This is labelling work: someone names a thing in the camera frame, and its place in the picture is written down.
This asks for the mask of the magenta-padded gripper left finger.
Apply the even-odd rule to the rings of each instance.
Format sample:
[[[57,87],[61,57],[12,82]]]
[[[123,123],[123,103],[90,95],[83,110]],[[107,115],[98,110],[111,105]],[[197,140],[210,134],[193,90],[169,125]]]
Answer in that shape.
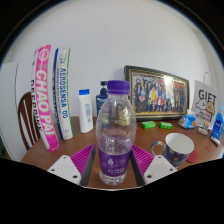
[[[48,172],[67,181],[86,187],[89,182],[96,147],[91,144],[71,156],[62,155]]]

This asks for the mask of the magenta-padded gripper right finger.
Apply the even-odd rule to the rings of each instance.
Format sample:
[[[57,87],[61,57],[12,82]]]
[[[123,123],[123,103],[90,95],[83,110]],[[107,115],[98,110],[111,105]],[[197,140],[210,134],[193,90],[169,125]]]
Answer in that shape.
[[[177,171],[162,155],[153,156],[138,146],[132,147],[130,159],[138,187],[155,182]]]

